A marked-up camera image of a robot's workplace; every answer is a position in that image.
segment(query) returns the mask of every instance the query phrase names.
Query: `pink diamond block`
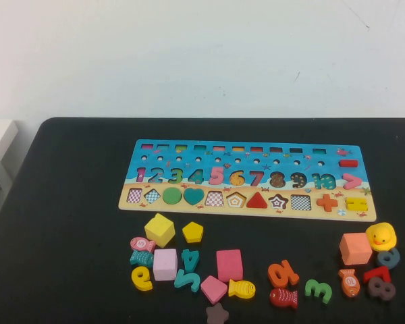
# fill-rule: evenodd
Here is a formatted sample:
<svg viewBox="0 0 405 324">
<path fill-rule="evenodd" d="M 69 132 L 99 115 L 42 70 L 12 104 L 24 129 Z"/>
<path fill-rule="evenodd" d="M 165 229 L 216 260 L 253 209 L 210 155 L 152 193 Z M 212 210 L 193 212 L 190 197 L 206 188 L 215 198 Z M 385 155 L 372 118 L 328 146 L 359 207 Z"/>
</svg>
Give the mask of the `pink diamond block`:
<svg viewBox="0 0 405 324">
<path fill-rule="evenodd" d="M 228 282 L 243 280 L 242 253 L 240 250 L 222 250 L 216 252 L 217 279 Z"/>
<path fill-rule="evenodd" d="M 177 251 L 174 248 L 156 249 L 153 261 L 153 275 L 156 281 L 176 280 Z"/>
<path fill-rule="evenodd" d="M 345 265 L 364 265 L 372 255 L 366 233 L 347 233 L 340 241 L 340 252 Z"/>
<path fill-rule="evenodd" d="M 210 275 L 201 284 L 201 290 L 214 305 L 227 293 L 228 286 Z"/>
</svg>

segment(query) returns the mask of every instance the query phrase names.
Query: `yellow cube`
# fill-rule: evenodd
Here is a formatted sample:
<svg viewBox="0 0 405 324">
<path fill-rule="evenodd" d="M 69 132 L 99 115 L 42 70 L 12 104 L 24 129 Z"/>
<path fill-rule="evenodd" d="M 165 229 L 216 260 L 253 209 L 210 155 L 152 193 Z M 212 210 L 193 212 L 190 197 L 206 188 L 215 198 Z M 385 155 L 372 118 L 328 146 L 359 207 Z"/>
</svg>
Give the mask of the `yellow cube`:
<svg viewBox="0 0 405 324">
<path fill-rule="evenodd" d="M 163 248 L 175 236 L 174 223 L 157 213 L 145 226 L 146 237 Z"/>
<path fill-rule="evenodd" d="M 193 221 L 183 227 L 183 235 L 187 243 L 201 242 L 203 239 L 203 232 L 204 227 Z"/>
</svg>

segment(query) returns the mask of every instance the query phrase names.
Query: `green number 3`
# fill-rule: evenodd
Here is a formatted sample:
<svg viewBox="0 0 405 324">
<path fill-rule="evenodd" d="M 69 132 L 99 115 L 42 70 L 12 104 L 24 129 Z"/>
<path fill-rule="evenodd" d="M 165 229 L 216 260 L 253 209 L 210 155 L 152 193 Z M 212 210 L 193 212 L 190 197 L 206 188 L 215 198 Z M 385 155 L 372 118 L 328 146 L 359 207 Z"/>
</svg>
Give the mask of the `green number 3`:
<svg viewBox="0 0 405 324">
<path fill-rule="evenodd" d="M 182 169 L 171 169 L 172 177 L 175 179 L 169 179 L 170 184 L 179 184 L 183 180 L 183 170 Z"/>
</svg>

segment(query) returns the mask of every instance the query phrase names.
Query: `wooden toy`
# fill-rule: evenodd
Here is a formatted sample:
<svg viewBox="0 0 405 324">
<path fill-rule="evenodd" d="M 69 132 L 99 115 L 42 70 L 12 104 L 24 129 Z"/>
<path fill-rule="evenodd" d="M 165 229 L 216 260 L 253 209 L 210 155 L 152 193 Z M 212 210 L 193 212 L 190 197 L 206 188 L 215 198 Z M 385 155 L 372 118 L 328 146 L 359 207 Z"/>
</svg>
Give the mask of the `wooden toy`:
<svg viewBox="0 0 405 324">
<path fill-rule="evenodd" d="M 277 307 L 291 306 L 292 308 L 297 309 L 297 291 L 291 292 L 287 289 L 275 288 L 270 292 L 270 302 Z"/>
<path fill-rule="evenodd" d="M 344 184 L 344 188 L 346 190 L 353 189 L 362 184 L 362 180 L 359 177 L 354 177 L 349 173 L 344 173 L 342 179 L 348 181 L 346 184 Z"/>
<path fill-rule="evenodd" d="M 157 213 L 145 226 L 146 237 L 153 240 L 161 248 L 175 236 L 174 223 L 168 218 Z"/>
<path fill-rule="evenodd" d="M 181 288 L 184 285 L 191 284 L 190 289 L 193 292 L 197 292 L 200 289 L 200 276 L 196 273 L 184 274 L 184 270 L 180 269 L 177 272 L 177 277 L 174 280 L 174 287 Z"/>
<path fill-rule="evenodd" d="M 194 272 L 198 261 L 200 260 L 200 253 L 198 251 L 183 250 L 182 260 L 184 262 L 184 271 Z"/>
<path fill-rule="evenodd" d="M 369 262 L 372 249 L 365 233 L 347 233 L 339 244 L 345 265 L 364 265 Z"/>
<path fill-rule="evenodd" d="M 201 291 L 213 305 L 220 301 L 227 290 L 228 286 L 212 275 L 208 276 L 201 284 Z"/>
<path fill-rule="evenodd" d="M 348 297 L 355 297 L 360 291 L 360 283 L 354 275 L 354 269 L 339 270 L 339 276 L 342 278 L 342 290 Z"/>
<path fill-rule="evenodd" d="M 205 309 L 207 313 L 207 324 L 224 324 L 230 317 L 230 314 L 222 308 L 220 303 L 213 307 Z"/>
<path fill-rule="evenodd" d="M 324 194 L 323 198 L 317 199 L 317 205 L 324 207 L 324 211 L 331 212 L 332 207 L 338 206 L 336 199 L 331 199 L 329 194 Z"/>
<path fill-rule="evenodd" d="M 285 288 L 288 285 L 288 280 L 290 284 L 296 285 L 300 277 L 295 273 L 290 263 L 287 260 L 283 260 L 282 265 L 277 263 L 269 266 L 267 274 L 273 287 L 275 288 Z"/>
<path fill-rule="evenodd" d="M 156 281 L 171 281 L 176 279 L 177 251 L 174 248 L 155 250 L 153 275 Z"/>
<path fill-rule="evenodd" d="M 153 284 L 150 281 L 150 272 L 146 267 L 137 267 L 132 270 L 130 275 L 136 289 L 146 292 L 153 289 Z"/>
<path fill-rule="evenodd" d="M 216 252 L 217 279 L 228 282 L 230 279 L 243 279 L 242 253 L 240 250 L 222 250 Z"/>
<path fill-rule="evenodd" d="M 367 283 L 370 279 L 374 277 L 380 277 L 384 282 L 392 282 L 389 268 L 387 268 L 384 265 L 363 273 L 363 283 L 364 284 Z"/>
<path fill-rule="evenodd" d="M 149 241 L 146 238 L 132 238 L 130 240 L 130 247 L 132 248 L 132 250 L 147 251 L 153 253 L 155 246 L 155 241 Z"/>
<path fill-rule="evenodd" d="M 153 253 L 135 250 L 129 259 L 129 263 L 130 265 L 143 265 L 151 268 L 153 266 Z"/>
<path fill-rule="evenodd" d="M 400 254 L 397 248 L 378 253 L 377 264 L 385 265 L 389 270 L 393 269 L 400 261 Z"/>
<path fill-rule="evenodd" d="M 203 239 L 204 227 L 191 221 L 183 227 L 183 235 L 187 243 L 198 243 Z"/>
<path fill-rule="evenodd" d="M 144 139 L 119 208 L 375 221 L 370 191 L 358 146 Z M 332 212 L 316 205 L 325 194 Z"/>
<path fill-rule="evenodd" d="M 388 251 L 396 246 L 396 233 L 389 223 L 371 225 L 366 230 L 371 248 L 377 252 Z"/>
<path fill-rule="evenodd" d="M 396 295 L 396 288 L 390 282 L 384 282 L 379 277 L 374 277 L 369 280 L 367 291 L 372 297 L 380 297 L 380 299 L 388 302 Z"/>
<path fill-rule="evenodd" d="M 312 294 L 312 289 L 314 290 L 314 296 L 319 297 L 319 294 L 322 292 L 324 294 L 323 303 L 327 304 L 331 298 L 331 287 L 325 282 L 319 283 L 317 280 L 310 279 L 306 282 L 304 287 L 304 295 L 310 296 Z"/>
<path fill-rule="evenodd" d="M 229 280 L 228 296 L 236 295 L 238 298 L 249 299 L 255 295 L 255 285 L 246 280 L 240 280 L 235 282 L 234 280 Z"/>
</svg>

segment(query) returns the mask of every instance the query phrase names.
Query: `teal heart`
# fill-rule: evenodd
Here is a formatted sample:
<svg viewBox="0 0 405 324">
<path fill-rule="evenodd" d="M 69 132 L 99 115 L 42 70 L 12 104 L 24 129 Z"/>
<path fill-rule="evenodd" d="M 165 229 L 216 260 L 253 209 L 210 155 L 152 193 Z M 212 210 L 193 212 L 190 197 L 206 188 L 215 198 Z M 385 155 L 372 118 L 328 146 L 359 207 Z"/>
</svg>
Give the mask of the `teal heart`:
<svg viewBox="0 0 405 324">
<path fill-rule="evenodd" d="M 189 203 L 189 205 L 196 205 L 202 199 L 204 199 L 204 190 L 203 189 L 187 188 L 184 191 L 184 200 L 186 200 Z"/>
</svg>

